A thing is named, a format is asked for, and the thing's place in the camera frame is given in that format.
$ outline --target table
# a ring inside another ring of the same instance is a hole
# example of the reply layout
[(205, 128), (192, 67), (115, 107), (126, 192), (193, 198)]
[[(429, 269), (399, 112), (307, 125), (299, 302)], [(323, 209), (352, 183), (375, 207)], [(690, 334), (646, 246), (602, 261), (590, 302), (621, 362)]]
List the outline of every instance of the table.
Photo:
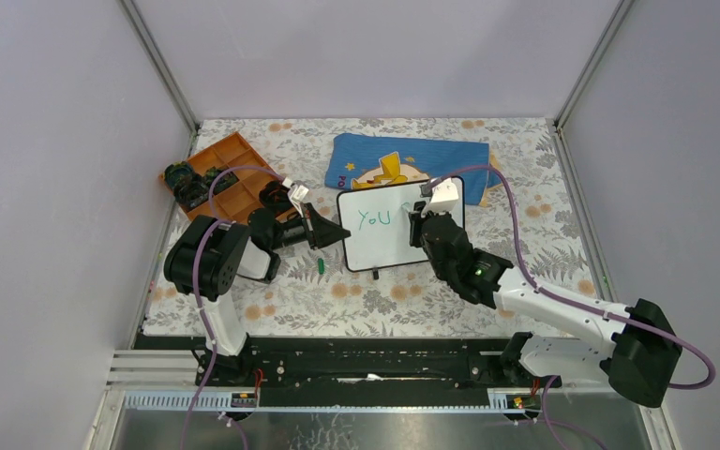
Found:
[[(565, 188), (546, 119), (217, 119), (202, 123), (196, 151), (238, 131), (276, 171), (311, 187), (309, 200), (338, 222), (337, 189), (325, 187), (333, 138), (350, 132), (489, 143), (517, 199), (521, 240), (531, 271), (547, 282), (595, 296), (576, 213)], [(188, 225), (176, 210), (166, 253)], [(502, 188), (466, 207), (466, 229), (478, 248), (514, 260), (512, 222)], [(270, 285), (237, 278), (232, 298), (242, 324), (255, 336), (508, 338), (517, 331), (564, 332), (510, 311), (462, 301), (434, 277), (427, 262), (370, 272), (346, 269), (341, 244), (279, 252)], [(318, 259), (325, 273), (318, 273)], [(178, 293), (161, 265), (142, 324), (147, 336), (203, 336), (194, 297)]]

